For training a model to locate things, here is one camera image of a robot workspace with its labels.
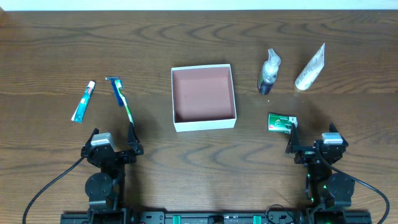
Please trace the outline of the white cardboard box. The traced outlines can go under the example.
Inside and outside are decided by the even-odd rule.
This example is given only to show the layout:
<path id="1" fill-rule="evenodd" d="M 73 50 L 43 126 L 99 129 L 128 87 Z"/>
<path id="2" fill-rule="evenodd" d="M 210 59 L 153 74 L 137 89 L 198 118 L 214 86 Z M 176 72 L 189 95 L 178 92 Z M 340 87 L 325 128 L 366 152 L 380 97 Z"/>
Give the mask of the white cardboard box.
<path id="1" fill-rule="evenodd" d="M 234 127 L 237 113 L 230 64 L 175 67 L 170 73 L 177 132 Z"/>

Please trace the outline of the green toothpaste tube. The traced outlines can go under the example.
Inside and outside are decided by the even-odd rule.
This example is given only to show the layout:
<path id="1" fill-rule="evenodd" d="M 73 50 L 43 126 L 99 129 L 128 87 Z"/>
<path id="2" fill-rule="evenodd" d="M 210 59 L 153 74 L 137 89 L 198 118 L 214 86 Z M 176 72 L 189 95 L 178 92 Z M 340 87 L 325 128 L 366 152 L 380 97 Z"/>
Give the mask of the green toothpaste tube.
<path id="1" fill-rule="evenodd" d="M 85 115 L 88 103 L 90 102 L 90 98 L 93 94 L 93 91 L 95 89 L 96 82 L 90 81 L 88 85 L 86 86 L 85 92 L 74 112 L 72 115 L 71 120 L 76 122 L 76 123 L 82 123 L 83 122 L 83 117 Z"/>

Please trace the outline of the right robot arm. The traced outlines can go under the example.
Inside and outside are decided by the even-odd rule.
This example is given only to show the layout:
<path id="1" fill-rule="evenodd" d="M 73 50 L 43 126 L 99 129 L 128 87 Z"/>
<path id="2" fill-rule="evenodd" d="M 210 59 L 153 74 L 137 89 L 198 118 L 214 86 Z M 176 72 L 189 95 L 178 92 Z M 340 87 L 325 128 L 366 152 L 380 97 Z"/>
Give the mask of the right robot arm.
<path id="1" fill-rule="evenodd" d="M 295 124 L 285 152 L 294 154 L 294 162 L 307 168 L 306 198 L 313 205 L 297 214 L 295 223 L 338 223 L 345 221 L 344 208 L 351 206 L 354 181 L 346 174 L 333 172 L 331 166 L 343 157 L 347 141 L 330 124 L 329 131 L 312 146 L 299 143 Z"/>

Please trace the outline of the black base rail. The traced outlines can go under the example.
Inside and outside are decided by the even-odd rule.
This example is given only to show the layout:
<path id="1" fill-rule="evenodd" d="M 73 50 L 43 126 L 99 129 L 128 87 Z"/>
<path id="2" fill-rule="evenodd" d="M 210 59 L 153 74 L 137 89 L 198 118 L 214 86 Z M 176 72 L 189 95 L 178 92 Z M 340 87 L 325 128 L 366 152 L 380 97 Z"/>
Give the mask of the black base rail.
<path id="1" fill-rule="evenodd" d="M 61 215 L 61 224 L 79 223 L 138 223 L 138 224 L 265 224 L 265 223 L 371 223 L 370 213 L 316 212 L 313 218 L 299 211 L 269 210 L 263 213 L 169 213 L 143 212 L 132 214 L 127 211 L 111 214 L 66 213 Z"/>

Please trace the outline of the white cosmetic tube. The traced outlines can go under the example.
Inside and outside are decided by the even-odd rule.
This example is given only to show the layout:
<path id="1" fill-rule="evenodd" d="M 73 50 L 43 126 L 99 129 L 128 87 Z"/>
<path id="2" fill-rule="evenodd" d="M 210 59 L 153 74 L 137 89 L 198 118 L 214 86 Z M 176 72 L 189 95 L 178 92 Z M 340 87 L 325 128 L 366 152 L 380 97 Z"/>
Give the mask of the white cosmetic tube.
<path id="1" fill-rule="evenodd" d="M 295 88 L 298 91 L 308 90 L 313 82 L 317 79 L 325 65 L 325 44 L 323 44 L 316 54 L 311 58 L 309 63 L 302 70 L 295 81 Z"/>

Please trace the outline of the clear spray bottle dark liquid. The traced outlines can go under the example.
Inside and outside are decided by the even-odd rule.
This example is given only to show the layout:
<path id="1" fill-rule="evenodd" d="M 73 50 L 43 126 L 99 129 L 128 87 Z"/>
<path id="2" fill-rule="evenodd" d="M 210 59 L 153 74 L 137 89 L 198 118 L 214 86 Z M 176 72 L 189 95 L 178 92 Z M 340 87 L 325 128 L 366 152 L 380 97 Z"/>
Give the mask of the clear spray bottle dark liquid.
<path id="1" fill-rule="evenodd" d="M 257 81 L 257 88 L 259 93 L 267 95 L 270 93 L 279 71 L 279 65 L 281 63 L 280 57 L 275 53 L 274 49 L 268 50 L 268 60 L 264 62 Z"/>

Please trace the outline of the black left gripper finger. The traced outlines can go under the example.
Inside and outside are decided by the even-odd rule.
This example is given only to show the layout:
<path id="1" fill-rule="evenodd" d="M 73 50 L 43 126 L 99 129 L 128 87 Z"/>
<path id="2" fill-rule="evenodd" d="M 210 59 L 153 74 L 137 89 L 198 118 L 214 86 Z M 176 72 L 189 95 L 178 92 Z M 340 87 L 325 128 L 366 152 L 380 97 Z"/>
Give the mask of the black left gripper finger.
<path id="1" fill-rule="evenodd" d="M 99 133 L 99 129 L 95 128 L 91 134 L 91 136 L 89 137 L 89 139 L 87 140 L 85 146 L 91 146 L 91 140 L 93 139 L 93 136 Z"/>
<path id="2" fill-rule="evenodd" d="M 134 129 L 134 124 L 132 122 L 129 123 L 129 131 L 127 135 L 127 144 L 129 145 L 130 149 L 134 151 L 135 155 L 143 155 L 144 153 L 144 148 L 138 139 L 135 129 Z"/>

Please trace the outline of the green white toothbrush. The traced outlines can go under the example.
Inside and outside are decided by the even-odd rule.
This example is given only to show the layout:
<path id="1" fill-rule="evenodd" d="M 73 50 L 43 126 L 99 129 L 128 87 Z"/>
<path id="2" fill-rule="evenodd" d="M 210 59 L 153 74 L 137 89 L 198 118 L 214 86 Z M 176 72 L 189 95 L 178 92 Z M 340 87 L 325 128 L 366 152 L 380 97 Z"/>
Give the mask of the green white toothbrush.
<path id="1" fill-rule="evenodd" d="M 125 109 L 126 109 L 126 113 L 127 113 L 128 118 L 129 118 L 129 121 L 130 121 L 132 124 L 134 124 L 134 119 L 133 119 L 133 116 L 132 116 L 132 114 L 131 114 L 131 110 L 130 110 L 130 108 L 129 108 L 127 99 L 126 99 L 126 97 L 123 95 L 123 93 L 122 93 L 122 91 L 121 91 L 121 89 L 123 88 L 122 81 L 121 81 L 120 79 L 117 80 L 117 81 L 116 81 L 116 85 L 117 85 L 117 87 L 118 87 L 119 95 L 120 95 L 120 97 L 122 98 L 122 101 L 123 101 L 123 103 L 124 103 L 124 107 L 125 107 Z"/>

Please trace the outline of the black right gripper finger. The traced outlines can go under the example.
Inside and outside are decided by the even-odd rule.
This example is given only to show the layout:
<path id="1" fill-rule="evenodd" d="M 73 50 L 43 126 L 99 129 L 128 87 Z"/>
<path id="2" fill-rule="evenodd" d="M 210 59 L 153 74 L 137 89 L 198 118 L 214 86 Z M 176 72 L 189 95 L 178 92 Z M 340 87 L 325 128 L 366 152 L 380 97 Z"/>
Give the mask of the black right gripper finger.
<path id="1" fill-rule="evenodd" d="M 336 126 L 333 123 L 330 123 L 329 133 L 340 133 L 340 132 L 337 130 Z M 343 136 L 341 137 L 343 138 L 343 143 L 339 145 L 348 146 L 348 142 L 346 141 L 346 139 Z"/>
<path id="2" fill-rule="evenodd" d="M 297 132 L 297 126 L 295 124 L 292 124 L 292 128 L 290 131 L 290 138 L 287 143 L 285 152 L 287 154 L 296 153 L 299 150 L 299 147 L 300 147 L 300 143 L 299 143 L 299 136 L 298 136 L 298 132 Z"/>

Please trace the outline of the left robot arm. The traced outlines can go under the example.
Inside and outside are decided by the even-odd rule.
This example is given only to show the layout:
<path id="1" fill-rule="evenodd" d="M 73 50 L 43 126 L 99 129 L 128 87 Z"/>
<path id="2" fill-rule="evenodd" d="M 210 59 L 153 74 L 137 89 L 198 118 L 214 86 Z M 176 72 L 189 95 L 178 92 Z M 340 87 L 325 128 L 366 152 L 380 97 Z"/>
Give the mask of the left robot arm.
<path id="1" fill-rule="evenodd" d="M 85 184 L 88 223 L 139 223 L 136 212 L 124 204 L 125 165 L 144 153 L 133 123 L 129 123 L 127 145 L 128 150 L 116 152 L 112 135 L 96 128 L 82 147 L 82 158 L 100 168 Z"/>

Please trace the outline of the green soap packet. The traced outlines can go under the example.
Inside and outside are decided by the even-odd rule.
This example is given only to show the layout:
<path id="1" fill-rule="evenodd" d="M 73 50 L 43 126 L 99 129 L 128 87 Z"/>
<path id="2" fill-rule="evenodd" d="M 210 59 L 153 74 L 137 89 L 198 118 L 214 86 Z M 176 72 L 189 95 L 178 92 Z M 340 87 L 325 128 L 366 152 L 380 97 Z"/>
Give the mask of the green soap packet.
<path id="1" fill-rule="evenodd" d="M 274 113 L 270 113 L 268 116 L 267 128 L 269 132 L 290 134 L 293 126 L 298 126 L 295 116 L 285 116 Z"/>

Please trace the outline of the blue disposable razor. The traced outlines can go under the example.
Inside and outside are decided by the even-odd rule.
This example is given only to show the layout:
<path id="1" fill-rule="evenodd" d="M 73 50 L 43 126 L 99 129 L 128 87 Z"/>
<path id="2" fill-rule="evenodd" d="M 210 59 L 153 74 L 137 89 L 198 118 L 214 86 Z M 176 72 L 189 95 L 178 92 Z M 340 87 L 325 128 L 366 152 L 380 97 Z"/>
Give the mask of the blue disposable razor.
<path id="1" fill-rule="evenodd" d="M 113 91 L 114 91 L 114 95 L 115 95 L 115 98 L 116 98 L 116 100 L 117 100 L 117 102 L 118 102 L 118 105 L 119 105 L 120 107 L 123 107 L 123 106 L 124 106 L 124 103 L 123 103 L 123 101 L 122 101 L 122 98 L 121 98 L 120 95 L 119 95 L 118 87 L 117 87 L 117 85 L 116 85 L 116 81 L 119 80 L 119 76 L 115 76 L 115 77 L 106 77 L 105 79 L 106 79 L 106 80 L 109 80 L 109 81 L 111 82 L 111 85 L 112 85 L 112 88 L 113 88 Z"/>

